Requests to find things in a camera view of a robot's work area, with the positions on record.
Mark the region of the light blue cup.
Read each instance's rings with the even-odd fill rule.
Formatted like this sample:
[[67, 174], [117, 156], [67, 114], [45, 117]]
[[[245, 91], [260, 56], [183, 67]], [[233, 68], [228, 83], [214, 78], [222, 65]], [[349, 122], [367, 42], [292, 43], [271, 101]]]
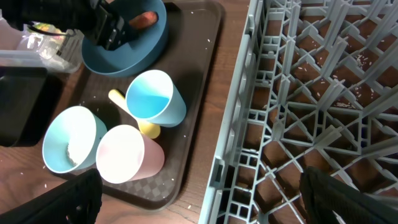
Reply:
[[179, 125], [187, 106], [171, 77], [161, 70], [138, 75], [126, 92], [126, 103], [136, 119], [166, 128]]

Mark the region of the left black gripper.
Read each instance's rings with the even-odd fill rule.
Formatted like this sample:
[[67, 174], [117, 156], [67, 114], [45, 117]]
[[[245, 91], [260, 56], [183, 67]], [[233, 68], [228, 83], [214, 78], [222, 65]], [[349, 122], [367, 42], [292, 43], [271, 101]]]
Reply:
[[106, 1], [89, 0], [89, 3], [93, 11], [91, 19], [95, 23], [83, 34], [93, 45], [114, 51], [138, 37], [138, 31]]

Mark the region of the light blue rice bowl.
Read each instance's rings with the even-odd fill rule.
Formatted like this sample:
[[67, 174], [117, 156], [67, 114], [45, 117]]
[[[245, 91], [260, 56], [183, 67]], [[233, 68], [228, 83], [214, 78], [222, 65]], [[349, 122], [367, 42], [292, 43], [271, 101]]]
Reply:
[[88, 108], [72, 106], [50, 124], [42, 145], [46, 167], [57, 174], [86, 169], [96, 162], [98, 145], [108, 132]]

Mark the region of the orange carrot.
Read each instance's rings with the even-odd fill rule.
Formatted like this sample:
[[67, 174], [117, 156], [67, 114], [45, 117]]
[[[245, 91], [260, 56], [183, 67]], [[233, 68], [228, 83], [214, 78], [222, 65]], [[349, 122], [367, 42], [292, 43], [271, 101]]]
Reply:
[[129, 25], [137, 30], [143, 30], [153, 26], [158, 21], [156, 12], [147, 11], [129, 21]]

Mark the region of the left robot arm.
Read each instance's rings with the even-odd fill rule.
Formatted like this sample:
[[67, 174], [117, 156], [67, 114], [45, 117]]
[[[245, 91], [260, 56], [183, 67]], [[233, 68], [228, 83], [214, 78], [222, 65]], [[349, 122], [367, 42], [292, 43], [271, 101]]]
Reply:
[[79, 30], [93, 45], [114, 51], [137, 37], [127, 20], [102, 0], [1, 0], [2, 16], [16, 30], [34, 27], [35, 22], [50, 24], [62, 32]]

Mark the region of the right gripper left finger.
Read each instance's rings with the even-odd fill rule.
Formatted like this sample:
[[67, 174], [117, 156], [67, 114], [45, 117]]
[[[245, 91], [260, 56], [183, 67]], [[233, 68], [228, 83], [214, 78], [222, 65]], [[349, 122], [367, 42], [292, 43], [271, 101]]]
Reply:
[[1, 214], [1, 223], [95, 223], [102, 206], [102, 194], [100, 173], [90, 169]]

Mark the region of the pink cup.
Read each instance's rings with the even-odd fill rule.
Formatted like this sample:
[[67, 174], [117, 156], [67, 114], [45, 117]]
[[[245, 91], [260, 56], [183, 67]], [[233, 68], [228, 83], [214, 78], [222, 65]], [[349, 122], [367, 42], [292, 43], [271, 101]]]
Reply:
[[96, 152], [96, 168], [112, 184], [152, 177], [165, 162], [162, 147], [130, 125], [109, 130]]

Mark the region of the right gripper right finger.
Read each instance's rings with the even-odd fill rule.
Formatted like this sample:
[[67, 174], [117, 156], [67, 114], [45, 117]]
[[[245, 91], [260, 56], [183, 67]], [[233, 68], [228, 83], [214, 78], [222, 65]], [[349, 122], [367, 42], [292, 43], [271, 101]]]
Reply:
[[310, 223], [397, 223], [397, 197], [364, 194], [316, 167], [301, 173], [299, 189]]

